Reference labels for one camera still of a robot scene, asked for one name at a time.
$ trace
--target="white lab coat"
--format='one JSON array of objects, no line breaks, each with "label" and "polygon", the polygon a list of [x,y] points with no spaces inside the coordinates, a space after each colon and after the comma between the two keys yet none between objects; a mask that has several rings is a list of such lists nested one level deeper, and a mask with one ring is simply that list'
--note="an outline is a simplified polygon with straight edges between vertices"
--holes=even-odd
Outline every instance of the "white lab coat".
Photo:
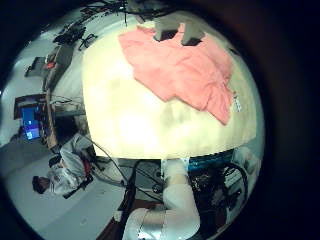
[{"label": "white lab coat", "polygon": [[63,195],[76,189],[85,179],[85,170],[80,158],[81,150],[88,148],[92,143],[84,136],[76,133],[60,149],[60,155],[65,167],[54,165],[48,172],[50,191]]}]

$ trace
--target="computer monitor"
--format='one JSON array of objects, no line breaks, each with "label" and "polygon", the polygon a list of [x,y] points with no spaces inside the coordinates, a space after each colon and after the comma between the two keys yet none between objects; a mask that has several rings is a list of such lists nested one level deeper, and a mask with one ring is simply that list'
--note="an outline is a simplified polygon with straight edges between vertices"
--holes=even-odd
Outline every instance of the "computer monitor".
[{"label": "computer monitor", "polygon": [[28,140],[40,137],[39,121],[35,119],[34,113],[38,111],[38,107],[25,107],[21,109],[23,128]]}]

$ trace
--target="pink cloth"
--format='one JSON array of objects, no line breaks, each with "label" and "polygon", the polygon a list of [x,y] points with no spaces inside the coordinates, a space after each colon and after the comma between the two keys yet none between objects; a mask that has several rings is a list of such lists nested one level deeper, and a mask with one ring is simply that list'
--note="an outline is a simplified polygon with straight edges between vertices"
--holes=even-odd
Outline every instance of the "pink cloth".
[{"label": "pink cloth", "polygon": [[119,41],[134,68],[134,78],[160,99],[177,97],[227,124],[232,102],[227,87],[231,59],[207,36],[197,46],[181,45],[183,29],[174,38],[157,42],[154,29],[138,26],[119,35]]}]

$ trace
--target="cable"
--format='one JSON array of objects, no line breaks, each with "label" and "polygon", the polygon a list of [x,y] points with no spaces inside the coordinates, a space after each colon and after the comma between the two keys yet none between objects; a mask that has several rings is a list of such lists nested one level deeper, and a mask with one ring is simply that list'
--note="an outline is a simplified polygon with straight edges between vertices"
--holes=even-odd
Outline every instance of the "cable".
[{"label": "cable", "polygon": [[245,172],[245,170],[240,167],[239,165],[237,164],[234,164],[234,163],[227,163],[227,166],[229,168],[234,168],[234,169],[237,169],[239,170],[239,172],[241,173],[241,176],[242,176],[242,180],[243,180],[243,185],[244,185],[244,198],[243,198],[243,201],[242,201],[242,204],[245,204],[246,200],[248,199],[248,179],[247,179],[247,173]]},{"label": "cable", "polygon": [[[119,165],[119,167],[125,167],[125,168],[133,168],[132,166],[127,166],[127,165]],[[148,173],[146,173],[145,171],[143,171],[140,168],[136,169],[138,171],[138,173],[140,173],[142,176],[151,179],[152,181],[154,181],[155,183],[158,183],[161,185],[161,183],[159,181],[157,181],[155,178],[153,178],[152,176],[150,176]]]},{"label": "cable", "polygon": [[81,105],[83,104],[82,102],[78,102],[78,101],[72,100],[71,98],[67,98],[67,97],[64,97],[64,96],[59,96],[59,95],[55,95],[55,94],[51,94],[51,96],[64,98],[64,99],[67,99],[67,100],[69,100],[69,101],[79,103],[79,104],[81,104]]},{"label": "cable", "polygon": [[156,200],[156,201],[158,201],[158,202],[160,202],[160,203],[163,203],[163,201],[162,201],[161,199],[151,196],[149,193],[147,193],[146,191],[142,190],[141,188],[139,188],[139,187],[137,187],[137,186],[135,186],[135,187],[136,187],[136,189],[138,189],[140,192],[142,192],[142,193],[144,193],[145,195],[147,195],[149,198],[152,198],[152,199],[154,199],[154,200]]},{"label": "cable", "polygon": [[97,148],[99,148],[105,155],[107,155],[107,157],[111,160],[111,162],[114,164],[114,166],[118,169],[119,173],[121,174],[121,176],[126,180],[126,182],[129,182],[129,179],[124,175],[124,173],[121,171],[121,169],[118,167],[118,165],[115,163],[115,161],[110,157],[110,155],[101,147],[99,146],[99,144],[95,143],[93,140],[91,140],[90,138],[83,136],[84,138],[86,138],[87,140],[89,140],[92,144],[94,144]]}]

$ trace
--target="beige table surface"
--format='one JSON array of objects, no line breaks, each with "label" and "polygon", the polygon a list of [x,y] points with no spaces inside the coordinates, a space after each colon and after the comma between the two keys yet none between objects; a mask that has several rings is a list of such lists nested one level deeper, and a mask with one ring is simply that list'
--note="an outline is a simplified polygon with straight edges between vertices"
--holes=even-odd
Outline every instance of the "beige table surface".
[{"label": "beige table surface", "polygon": [[[110,30],[84,53],[83,96],[93,141],[112,157],[164,159],[217,153],[256,136],[253,94],[235,60],[229,88],[237,91],[242,110],[236,111],[233,102],[223,126],[210,113],[178,99],[163,102],[133,78],[118,35],[135,27]],[[99,149],[96,153],[104,155]]]}]

